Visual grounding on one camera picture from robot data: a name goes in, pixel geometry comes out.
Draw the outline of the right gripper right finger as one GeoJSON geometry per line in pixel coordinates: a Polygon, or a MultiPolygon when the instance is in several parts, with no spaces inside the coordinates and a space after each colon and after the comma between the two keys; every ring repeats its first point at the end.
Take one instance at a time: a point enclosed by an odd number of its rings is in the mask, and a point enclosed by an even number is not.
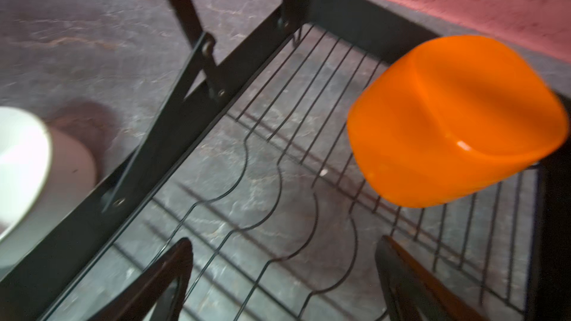
{"type": "Polygon", "coordinates": [[[392,237],[376,246],[376,268],[391,320],[484,320],[392,237]]]}

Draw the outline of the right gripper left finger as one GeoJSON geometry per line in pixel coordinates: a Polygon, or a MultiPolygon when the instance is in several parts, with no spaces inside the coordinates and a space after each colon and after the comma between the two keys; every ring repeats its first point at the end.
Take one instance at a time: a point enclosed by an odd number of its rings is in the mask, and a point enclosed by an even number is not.
{"type": "Polygon", "coordinates": [[[92,320],[177,320],[193,270],[193,245],[182,238],[92,320]]]}

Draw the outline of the white pink bowl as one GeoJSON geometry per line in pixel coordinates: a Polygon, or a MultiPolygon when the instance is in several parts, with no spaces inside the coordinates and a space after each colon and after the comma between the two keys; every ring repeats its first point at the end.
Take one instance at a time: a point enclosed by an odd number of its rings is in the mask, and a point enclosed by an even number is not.
{"type": "Polygon", "coordinates": [[[95,160],[77,139],[1,107],[1,268],[17,264],[93,190],[95,160]]]}

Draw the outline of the orange plastic bowl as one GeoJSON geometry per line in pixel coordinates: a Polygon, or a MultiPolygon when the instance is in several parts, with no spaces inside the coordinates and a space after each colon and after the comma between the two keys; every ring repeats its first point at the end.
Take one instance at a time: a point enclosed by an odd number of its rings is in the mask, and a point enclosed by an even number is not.
{"type": "Polygon", "coordinates": [[[441,37],[394,62],[352,104],[347,131],[366,182],[400,207],[432,207],[502,181],[561,147],[562,101],[509,46],[441,37]]]}

